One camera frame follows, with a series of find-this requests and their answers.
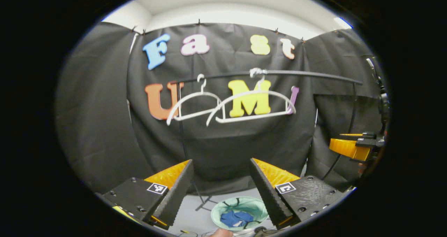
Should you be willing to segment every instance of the foam letter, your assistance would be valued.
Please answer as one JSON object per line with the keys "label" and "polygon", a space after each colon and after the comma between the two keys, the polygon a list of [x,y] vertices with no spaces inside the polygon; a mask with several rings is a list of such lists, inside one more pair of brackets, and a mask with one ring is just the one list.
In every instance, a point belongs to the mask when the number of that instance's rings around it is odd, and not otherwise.
{"label": "foam letter", "polygon": [[283,53],[284,55],[293,60],[295,58],[295,54],[292,54],[292,50],[295,49],[295,46],[292,45],[292,41],[288,38],[282,38],[280,41],[283,43]]}
{"label": "foam letter", "polygon": [[267,55],[270,52],[269,40],[262,35],[253,35],[250,38],[251,49],[254,54]]}
{"label": "foam letter", "polygon": [[[292,95],[290,96],[290,102],[295,105],[295,101],[296,101],[296,96],[298,95],[298,92],[300,91],[300,89],[298,87],[293,86],[292,87]],[[289,110],[289,112],[287,112],[287,114],[293,114],[293,110],[292,107],[289,106],[287,107],[287,110]]]}
{"label": "foam letter", "polygon": [[[183,87],[183,82],[180,83],[180,89]],[[175,84],[167,84],[167,88],[171,90],[171,108],[177,103],[177,86]],[[162,84],[147,85],[144,91],[147,93],[147,105],[151,115],[159,120],[168,119],[171,108],[165,109],[160,104],[160,91],[163,89]],[[178,110],[175,111],[174,116],[178,115]]]}
{"label": "foam letter", "polygon": [[[261,83],[261,90],[268,91],[270,86],[270,81],[264,80]],[[228,87],[233,91],[233,95],[249,91],[247,84],[242,80],[230,81]],[[255,104],[257,104],[254,110],[256,115],[270,113],[269,94],[251,94],[233,99],[233,109],[230,110],[230,117],[243,116],[244,110],[242,109],[242,105],[244,105],[247,114],[251,115]]]}
{"label": "foam letter", "polygon": [[180,52],[183,55],[193,55],[195,53],[202,54],[209,51],[210,46],[206,44],[206,36],[202,34],[194,34],[183,40],[185,44]]}
{"label": "foam letter", "polygon": [[163,55],[160,55],[160,52],[162,54],[165,54],[168,51],[166,42],[169,41],[170,39],[171,36],[165,33],[160,37],[154,39],[153,41],[150,41],[142,48],[143,51],[146,51],[147,58],[149,60],[149,64],[147,64],[147,69],[152,70],[156,66],[164,62],[165,57]]}

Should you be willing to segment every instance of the black clothing rack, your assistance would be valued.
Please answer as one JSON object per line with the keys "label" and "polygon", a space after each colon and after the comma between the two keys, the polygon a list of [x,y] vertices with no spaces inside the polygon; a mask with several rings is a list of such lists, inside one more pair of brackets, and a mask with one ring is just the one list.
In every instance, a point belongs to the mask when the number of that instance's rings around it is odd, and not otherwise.
{"label": "black clothing rack", "polygon": [[[357,80],[343,77],[343,76],[335,76],[333,74],[327,74],[327,73],[315,73],[315,72],[292,71],[292,70],[261,70],[261,69],[258,69],[258,71],[256,73],[253,73],[250,71],[238,72],[238,73],[226,73],[226,74],[219,74],[216,76],[204,76],[203,79],[215,79],[215,78],[225,78],[225,77],[233,77],[233,76],[253,76],[253,75],[256,75],[256,76],[259,76],[259,75],[261,75],[261,76],[306,76],[306,77],[326,78],[326,79],[332,79],[332,80],[338,80],[338,81],[344,81],[344,82],[351,83],[353,86],[353,93],[354,93],[353,113],[351,116],[351,124],[349,126],[349,131],[348,131],[348,133],[351,133],[352,126],[353,126],[353,120],[354,120],[354,117],[356,116],[356,102],[357,102],[356,84],[362,86],[363,83],[361,81],[357,81]],[[192,82],[192,81],[197,81],[197,78],[188,78],[188,79],[181,79],[181,80],[169,82],[170,84],[176,84],[177,101],[180,100],[180,83],[181,82]],[[185,154],[185,160],[188,160],[188,154],[186,151],[185,140],[184,140],[184,136],[183,136],[182,121],[179,121],[179,126],[180,126],[180,137],[182,138],[183,151]],[[324,180],[324,178],[327,177],[327,175],[331,172],[331,170],[333,170],[333,168],[335,167],[335,165],[337,164],[339,159],[340,159],[340,155],[337,156],[337,159],[335,160],[334,164],[332,164],[329,171],[326,173],[326,175],[324,175],[323,180]],[[193,179],[192,183],[193,183],[193,186],[194,186],[198,196],[200,197],[200,200],[203,205],[205,202],[203,201],[203,198],[201,197],[200,193],[198,192],[198,189],[194,182],[194,179]]]}

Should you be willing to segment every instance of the blue cloth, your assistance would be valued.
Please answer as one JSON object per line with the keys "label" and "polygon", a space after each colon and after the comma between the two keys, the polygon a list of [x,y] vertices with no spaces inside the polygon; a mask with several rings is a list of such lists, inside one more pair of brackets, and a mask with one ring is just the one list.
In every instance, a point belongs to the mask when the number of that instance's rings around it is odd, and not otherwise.
{"label": "blue cloth", "polygon": [[222,213],[220,221],[228,227],[234,228],[244,226],[247,222],[253,221],[253,216],[243,211],[234,213],[234,211],[231,210],[228,213]]}

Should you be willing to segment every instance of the white floor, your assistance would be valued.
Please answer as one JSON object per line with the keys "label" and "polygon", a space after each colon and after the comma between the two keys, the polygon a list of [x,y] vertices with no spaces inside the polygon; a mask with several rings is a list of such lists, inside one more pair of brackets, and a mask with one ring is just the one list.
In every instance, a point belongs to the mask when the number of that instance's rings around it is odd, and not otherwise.
{"label": "white floor", "polygon": [[[175,218],[174,226],[170,227],[167,232],[182,237],[196,237],[196,234],[201,237],[214,233],[214,231],[216,231],[219,227],[216,226],[211,219],[211,210],[217,203],[225,199],[238,196],[254,197],[256,199],[262,200],[256,188],[247,191],[215,195],[211,197],[202,196],[202,199],[205,201],[205,204],[202,207],[200,207],[202,205],[202,202],[199,196],[187,195],[180,205],[177,217]],[[276,229],[270,221],[270,218],[267,218],[256,227],[260,226],[264,226],[267,229]],[[187,234],[181,232],[180,230],[187,231],[189,233]],[[252,237],[254,236],[255,232],[254,229],[246,229],[233,232],[233,234],[234,237]]]}

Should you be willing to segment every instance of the letter m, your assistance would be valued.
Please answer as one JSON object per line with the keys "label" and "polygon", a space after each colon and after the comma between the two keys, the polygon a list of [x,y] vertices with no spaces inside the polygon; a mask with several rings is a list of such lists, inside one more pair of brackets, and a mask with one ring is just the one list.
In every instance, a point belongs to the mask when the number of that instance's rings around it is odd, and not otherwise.
{"label": "letter m", "polygon": [[[261,83],[261,90],[268,91],[270,86],[270,81],[264,80]],[[228,87],[233,91],[233,95],[249,91],[247,84],[242,80],[230,81]],[[230,110],[230,117],[243,116],[244,110],[242,109],[242,105],[244,105],[244,109],[248,115],[251,115],[253,109],[256,115],[270,113],[269,94],[251,94],[233,99],[233,109]]]}

